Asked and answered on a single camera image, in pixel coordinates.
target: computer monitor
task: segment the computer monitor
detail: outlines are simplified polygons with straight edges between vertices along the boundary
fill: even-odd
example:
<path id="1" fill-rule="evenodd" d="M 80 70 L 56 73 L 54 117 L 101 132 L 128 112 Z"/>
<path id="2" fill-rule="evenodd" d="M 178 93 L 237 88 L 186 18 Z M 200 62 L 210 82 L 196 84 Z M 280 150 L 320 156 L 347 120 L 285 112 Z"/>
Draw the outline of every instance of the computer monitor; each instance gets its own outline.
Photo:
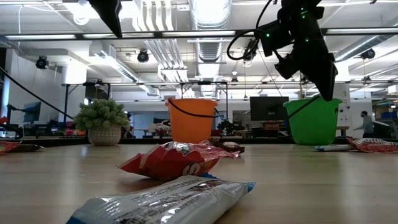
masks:
<path id="1" fill-rule="evenodd" d="M 42 102 L 29 103 L 24 105 L 25 109 L 24 122 L 38 121 L 40 118 L 41 107 L 42 107 Z"/>
<path id="2" fill-rule="evenodd" d="M 252 121 L 286 121 L 287 112 L 283 104 L 289 97 L 250 97 L 250 115 Z"/>

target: green bucket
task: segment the green bucket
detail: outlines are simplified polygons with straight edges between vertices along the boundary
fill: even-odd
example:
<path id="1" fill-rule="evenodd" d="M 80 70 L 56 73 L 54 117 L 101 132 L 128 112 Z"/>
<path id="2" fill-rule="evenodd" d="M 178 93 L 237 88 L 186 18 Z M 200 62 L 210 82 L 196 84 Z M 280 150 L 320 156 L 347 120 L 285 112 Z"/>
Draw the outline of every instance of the green bucket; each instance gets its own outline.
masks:
<path id="1" fill-rule="evenodd" d="M 319 96 L 284 103 L 293 140 L 297 144 L 308 146 L 331 144 L 336 137 L 340 103 L 342 101 L 339 99 L 327 102 Z"/>

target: bucket handle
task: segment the bucket handle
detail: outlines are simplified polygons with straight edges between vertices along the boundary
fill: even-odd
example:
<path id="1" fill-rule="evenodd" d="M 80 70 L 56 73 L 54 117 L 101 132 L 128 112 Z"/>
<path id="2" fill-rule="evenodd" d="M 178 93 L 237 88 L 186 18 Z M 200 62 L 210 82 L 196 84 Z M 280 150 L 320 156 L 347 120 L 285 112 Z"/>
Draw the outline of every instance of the bucket handle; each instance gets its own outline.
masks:
<path id="1" fill-rule="evenodd" d="M 190 115 L 190 116 L 196 116 L 196 117 L 199 117 L 199 118 L 218 118 L 218 117 L 221 116 L 221 115 L 218 115 L 218 116 L 210 116 L 210 115 L 202 115 L 202 114 L 189 113 L 189 112 L 187 112 L 187 111 L 185 111 L 185 110 L 179 108 L 177 105 L 175 105 L 175 104 L 172 102 L 171 99 L 169 99 L 169 103 L 170 103 L 172 106 L 174 106 L 175 109 L 177 109 L 177 110 L 179 110 L 179 111 L 181 111 L 181 112 L 183 112 L 183 113 L 185 113 L 185 114 L 187 114 L 187 115 Z"/>
<path id="2" fill-rule="evenodd" d="M 300 112 L 302 109 L 304 109 L 306 106 L 310 105 L 311 103 L 313 103 L 315 100 L 317 100 L 320 96 L 316 96 L 314 98 L 312 98 L 310 101 L 306 102 L 303 106 L 301 106 L 299 109 L 295 110 L 291 115 L 289 115 L 287 118 L 291 118 L 293 115 L 297 114 L 298 112 Z"/>

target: table surface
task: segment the table surface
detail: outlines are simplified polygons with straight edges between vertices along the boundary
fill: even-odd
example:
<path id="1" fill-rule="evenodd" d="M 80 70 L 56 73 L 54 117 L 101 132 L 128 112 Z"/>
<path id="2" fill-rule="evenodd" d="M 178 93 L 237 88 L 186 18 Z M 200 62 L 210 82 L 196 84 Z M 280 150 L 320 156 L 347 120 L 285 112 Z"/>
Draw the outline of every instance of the table surface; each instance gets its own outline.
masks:
<path id="1" fill-rule="evenodd" d="M 89 198 L 161 184 L 115 167 L 150 145 L 0 156 L 1 223 L 65 223 Z M 217 223 L 398 223 L 398 155 L 250 145 L 211 174 L 257 182 Z"/>

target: orange bucket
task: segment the orange bucket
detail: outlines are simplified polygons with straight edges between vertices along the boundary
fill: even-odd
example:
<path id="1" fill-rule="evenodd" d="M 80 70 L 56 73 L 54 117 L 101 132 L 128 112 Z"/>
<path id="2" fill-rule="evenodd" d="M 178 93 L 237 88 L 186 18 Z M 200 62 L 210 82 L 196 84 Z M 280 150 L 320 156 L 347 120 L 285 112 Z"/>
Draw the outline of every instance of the orange bucket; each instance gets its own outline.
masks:
<path id="1" fill-rule="evenodd" d="M 210 138 L 217 102 L 203 99 L 169 99 L 173 141 L 199 143 Z"/>

